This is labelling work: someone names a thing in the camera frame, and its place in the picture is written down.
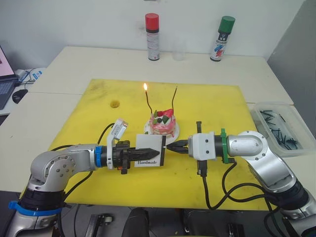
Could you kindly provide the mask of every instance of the blue ring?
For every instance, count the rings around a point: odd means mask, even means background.
[[[102,152],[102,146],[97,146],[94,149],[94,153],[95,153],[95,163],[97,167],[102,167],[101,164],[101,152]]]
[[[9,209],[15,209],[18,212],[20,212],[22,215],[26,215],[26,216],[51,216],[51,215],[60,213],[62,210],[62,208],[58,208],[55,210],[48,210],[48,211],[31,211],[31,210],[27,210],[21,207],[17,201],[11,201],[9,203]]]

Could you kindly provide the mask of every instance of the black cable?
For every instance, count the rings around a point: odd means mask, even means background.
[[[71,146],[73,146],[73,145],[63,145],[63,146],[60,146],[60,147],[56,147],[56,148],[54,148],[54,149],[51,149],[51,151],[57,151],[57,150],[59,150],[59,149],[66,148],[66,147],[71,147]]]
[[[267,202],[267,206],[268,206],[268,208],[269,208],[269,213],[264,217],[264,219],[263,219],[263,223],[264,223],[264,225],[265,225],[265,228],[267,229],[267,231],[269,232],[269,234],[271,235],[271,236],[273,236],[273,237],[277,237],[277,235],[275,235],[272,231],[271,231],[271,229],[270,229],[270,227],[269,227],[269,225],[268,225],[268,218],[271,216],[273,216],[274,215],[274,213],[276,213],[276,212],[278,212],[279,210],[280,210],[280,208],[279,207],[277,207],[276,209],[274,209],[274,210],[272,210],[272,208],[271,208],[271,205],[269,204],[269,202]]]
[[[76,218],[77,218],[77,214],[78,214],[79,208],[80,208],[80,204],[77,204],[77,209],[76,209],[75,217],[74,217],[74,235],[75,235],[75,237],[77,237],[77,233],[76,233]]]
[[[102,132],[102,134],[101,134],[101,136],[100,136],[100,138],[99,138],[99,140],[98,140],[98,144],[100,144],[101,139],[102,139],[104,133],[109,129],[109,127],[111,127],[111,126],[113,126],[113,125],[114,125],[114,123],[110,123],[110,124],[103,130],[103,132]],[[66,147],[71,147],[71,146],[73,146],[73,145],[63,145],[63,146],[56,147],[56,148],[52,149],[52,151],[57,151],[57,150],[59,150],[59,149],[66,148]],[[80,180],[78,183],[76,183],[76,184],[64,195],[63,201],[65,201],[65,200],[67,199],[67,197],[68,197],[80,184],[82,184],[84,181],[86,181],[88,178],[90,178],[90,176],[92,175],[92,173],[93,173],[93,171],[90,171],[89,174],[88,174],[86,177],[84,177],[82,180]],[[76,216],[77,216],[77,213],[78,213],[78,209],[79,209],[79,207],[77,207],[76,214],[75,214],[75,220],[74,220],[74,233],[75,233],[75,236],[77,236],[77,234],[76,234]],[[61,213],[59,213],[59,214],[57,215],[57,224],[58,224],[58,227],[59,227],[60,236],[61,236],[61,237],[65,237],[65,234],[64,234],[64,232],[63,232],[62,222],[61,222]]]
[[[35,69],[35,68],[32,68],[32,69],[28,72],[30,79],[24,84],[24,89],[26,89],[26,84],[32,80],[31,72],[32,72],[34,69]]]
[[[228,173],[229,173],[234,167],[236,167],[236,165],[237,165],[237,162],[235,162],[233,165],[231,165],[231,166],[226,170],[226,172],[225,172],[224,175],[223,175],[223,178],[222,178],[222,188],[223,188],[223,191],[224,191],[225,194],[227,193],[226,188],[225,188],[225,179],[226,179]],[[264,190],[260,185],[251,183],[250,186],[256,187],[256,188],[260,189],[263,193],[266,193],[265,190]],[[270,199],[271,199],[271,198],[274,198],[274,197],[273,197],[273,196],[270,196],[270,195],[267,195],[267,194],[265,194],[265,195],[255,195],[255,196],[252,196],[252,197],[249,197],[249,198],[244,198],[244,199],[236,199],[236,198],[233,198],[233,197],[231,197],[231,196],[228,196],[228,198],[229,198],[230,200],[235,201],[235,202],[246,202],[246,201],[254,200],[254,199],[257,199],[257,198],[265,198],[267,207],[268,207],[270,213],[272,212],[272,207],[271,207],[271,205],[270,205],[270,203],[269,203],[269,201],[268,201],[267,198],[270,198]],[[274,216],[273,214],[271,215],[271,218],[272,218],[272,221],[273,221],[273,224],[274,224],[276,230],[280,233],[280,235],[281,235],[282,237],[286,237],[286,235],[283,233],[283,231],[279,228],[279,226],[278,226],[278,224],[277,224],[277,221],[276,221],[276,218],[275,218],[275,216]],[[268,231],[272,236],[275,236],[275,235],[273,234],[273,232],[270,230],[270,228],[269,228],[267,222],[265,222],[264,224],[265,224],[265,227],[266,227],[267,231]]]
[[[104,128],[103,132],[101,133],[101,136],[98,140],[98,144],[100,144],[101,140],[102,140],[102,137],[104,135],[104,133],[110,128],[110,127],[113,127],[114,123],[110,123],[106,128]]]
[[[63,230],[63,226],[62,226],[62,224],[61,224],[61,212],[59,212],[59,213],[57,214],[57,225],[58,225],[58,228],[59,228],[60,236],[61,236],[61,237],[65,237],[64,230]]]
[[[207,187],[207,182],[206,182],[206,177],[203,176],[202,177],[203,179],[203,185],[204,185],[204,191],[205,191],[205,201],[206,201],[206,205],[207,207],[210,209],[210,210],[215,210],[217,209],[218,207],[220,207],[223,202],[228,198],[228,196],[233,192],[235,191],[236,189],[240,188],[240,187],[243,187],[243,186],[251,186],[252,183],[242,183],[242,184],[237,184],[236,186],[232,187],[224,196],[223,198],[215,205],[215,206],[211,206],[210,203],[209,203],[209,196],[208,196],[208,187]]]
[[[64,201],[67,199],[67,197],[75,190],[80,184],[82,184],[84,181],[86,181],[90,176],[92,175],[93,171],[90,171],[89,174],[81,179],[78,183],[76,183],[64,196]]]
[[[20,85],[24,85],[24,84],[34,84],[34,82],[31,82],[31,81],[30,82],[24,82],[24,83],[19,84],[19,86]]]
[[[275,226],[276,230],[279,232],[279,234],[280,234],[282,237],[286,237],[286,235],[284,234],[284,232],[283,232],[283,231],[280,229],[280,227],[278,226],[276,217],[274,216],[274,214],[277,213],[277,212],[280,210],[280,207],[277,207],[276,209],[272,210],[272,207],[271,207],[269,201],[268,201],[267,199],[265,199],[265,200],[266,200],[266,204],[267,204],[268,209],[269,209],[269,213],[265,216],[265,219],[264,219],[265,227],[267,228],[267,225],[268,225],[268,218],[271,216],[273,225]]]
[[[224,193],[226,194],[227,191],[226,191],[226,188],[225,188],[225,179],[228,175],[228,173],[234,168],[236,167],[237,165],[237,162],[234,162],[233,165],[231,165],[224,173],[223,175],[223,178],[222,178],[222,189],[224,191]],[[264,188],[262,188],[260,185],[258,184],[254,184],[254,183],[248,183],[247,186],[252,186],[252,187],[256,187],[258,189],[260,189],[264,194],[260,194],[260,195],[255,195],[255,196],[252,196],[252,197],[248,197],[248,198],[244,198],[244,199],[237,199],[237,198],[233,198],[231,196],[228,196],[228,198],[232,201],[235,201],[235,202],[247,202],[247,201],[251,201],[251,200],[255,200],[255,199],[258,199],[258,198],[274,198],[273,196],[271,195],[268,195],[265,193],[265,190]]]

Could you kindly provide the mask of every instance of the plastic container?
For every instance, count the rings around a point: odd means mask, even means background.
[[[271,151],[278,156],[316,155],[316,140],[294,106],[260,102],[251,115],[258,132],[267,138]]]

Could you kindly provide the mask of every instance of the white table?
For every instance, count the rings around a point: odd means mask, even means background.
[[[47,151],[93,78],[239,85],[249,107],[259,101],[293,104],[262,57],[226,55],[212,62],[207,54],[187,54],[174,61],[162,53],[152,62],[146,51],[66,47],[0,126],[0,190],[24,189],[32,160]],[[315,158],[286,162],[316,196]]]

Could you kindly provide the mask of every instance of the spray can cap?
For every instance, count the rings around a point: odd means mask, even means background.
[[[219,25],[218,32],[230,33],[232,32],[235,18],[232,16],[223,16],[221,20],[221,24]]]
[[[156,13],[147,13],[145,15],[146,29],[155,31],[159,29],[159,15]]]

